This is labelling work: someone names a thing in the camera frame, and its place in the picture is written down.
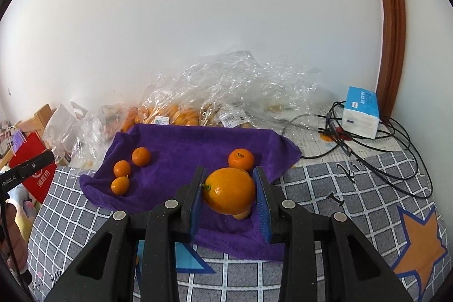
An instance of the black clamp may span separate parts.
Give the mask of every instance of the black clamp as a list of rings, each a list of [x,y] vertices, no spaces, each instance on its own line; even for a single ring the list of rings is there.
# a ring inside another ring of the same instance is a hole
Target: black clamp
[[[62,274],[46,302],[132,301],[137,245],[144,239],[142,302],[179,301],[175,242],[188,243],[198,228],[202,188],[199,166],[189,185],[150,212],[117,211]],[[320,241],[327,302],[411,302],[412,298],[379,252],[341,212],[309,213],[269,184],[257,184],[260,229],[270,243],[285,244],[279,302],[317,301],[314,241]]]

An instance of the barcode label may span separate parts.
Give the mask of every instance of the barcode label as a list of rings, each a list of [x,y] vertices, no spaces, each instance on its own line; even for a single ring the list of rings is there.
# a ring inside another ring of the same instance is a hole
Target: barcode label
[[[239,126],[240,124],[250,122],[247,118],[233,114],[220,118],[220,121],[226,128],[233,128]]]
[[[170,124],[170,117],[162,117],[161,115],[156,115],[154,118],[154,124],[163,124],[168,126]]]

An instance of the bedsheet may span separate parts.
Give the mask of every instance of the bedsheet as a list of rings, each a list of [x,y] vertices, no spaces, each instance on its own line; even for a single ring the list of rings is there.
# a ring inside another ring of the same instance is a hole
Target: bedsheet
[[[414,300],[429,301],[451,269],[444,222],[433,198],[401,195],[356,160],[337,160],[289,169],[278,186],[287,198],[309,211],[330,215],[345,212],[400,276]],[[367,161],[395,174],[413,173],[414,158],[404,151],[370,156]],[[78,177],[86,171],[59,167],[49,194],[33,225],[29,242],[32,288],[42,301],[61,273],[112,212],[93,206],[83,195]],[[424,173],[398,186],[427,193]],[[432,252],[415,257],[411,245]],[[215,274],[178,274],[181,301],[278,300],[282,264],[241,260],[193,245]],[[325,300],[322,252],[316,244],[318,301]],[[134,301],[139,301],[136,283]]]

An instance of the blue triangle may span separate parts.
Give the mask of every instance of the blue triangle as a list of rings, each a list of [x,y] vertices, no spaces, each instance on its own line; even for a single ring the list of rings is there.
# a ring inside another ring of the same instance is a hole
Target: blue triangle
[[[137,256],[139,257],[139,267],[136,267],[137,279],[141,282],[142,258],[144,241],[139,241]],[[191,245],[187,243],[175,242],[176,272],[188,274],[215,274],[199,254],[195,252]]]

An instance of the metal screw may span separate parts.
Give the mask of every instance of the metal screw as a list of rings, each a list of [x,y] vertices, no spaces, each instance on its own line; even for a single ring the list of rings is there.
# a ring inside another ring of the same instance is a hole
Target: metal screw
[[[282,206],[285,209],[294,209],[296,207],[296,203],[293,200],[283,200]]]
[[[113,218],[115,220],[123,220],[125,217],[126,213],[123,210],[115,211],[115,213],[113,213]]]
[[[341,221],[341,222],[343,222],[343,221],[346,221],[346,220],[347,220],[347,216],[346,216],[345,213],[340,213],[340,212],[338,212],[338,213],[335,213],[335,214],[334,214],[334,219],[335,219],[336,221]]]
[[[166,207],[167,209],[174,209],[174,208],[175,208],[176,206],[178,206],[178,205],[179,205],[178,202],[177,202],[176,200],[174,200],[174,199],[167,200],[167,201],[165,202],[165,207]]]

